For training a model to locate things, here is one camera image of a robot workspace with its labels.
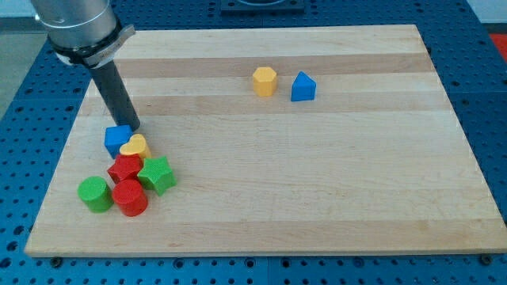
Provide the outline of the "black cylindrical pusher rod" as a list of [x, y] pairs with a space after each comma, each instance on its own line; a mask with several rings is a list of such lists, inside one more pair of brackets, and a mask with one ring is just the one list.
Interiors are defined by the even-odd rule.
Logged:
[[116, 64], [111, 61], [89, 72], [115, 124], [136, 131], [140, 120]]

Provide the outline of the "grey clamp flange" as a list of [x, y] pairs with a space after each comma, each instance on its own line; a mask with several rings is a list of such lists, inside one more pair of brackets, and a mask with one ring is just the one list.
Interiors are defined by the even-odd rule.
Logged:
[[134, 25], [123, 26], [117, 21], [114, 30], [96, 44], [85, 47], [62, 47], [51, 38], [48, 42], [57, 57], [69, 66], [83, 65], [89, 69], [97, 69], [113, 61], [115, 54], [130, 37], [135, 35]]

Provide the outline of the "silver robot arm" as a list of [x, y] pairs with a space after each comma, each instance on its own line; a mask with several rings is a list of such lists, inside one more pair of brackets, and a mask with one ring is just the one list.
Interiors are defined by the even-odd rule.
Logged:
[[84, 66], [114, 122], [137, 130], [139, 117], [114, 62], [115, 54], [135, 35], [134, 26], [121, 23], [109, 0], [31, 3], [57, 57], [69, 66]]

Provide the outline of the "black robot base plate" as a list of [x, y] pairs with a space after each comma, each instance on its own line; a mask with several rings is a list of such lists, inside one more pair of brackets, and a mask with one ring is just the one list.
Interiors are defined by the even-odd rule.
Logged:
[[219, 0], [221, 13], [303, 12], [305, 0]]

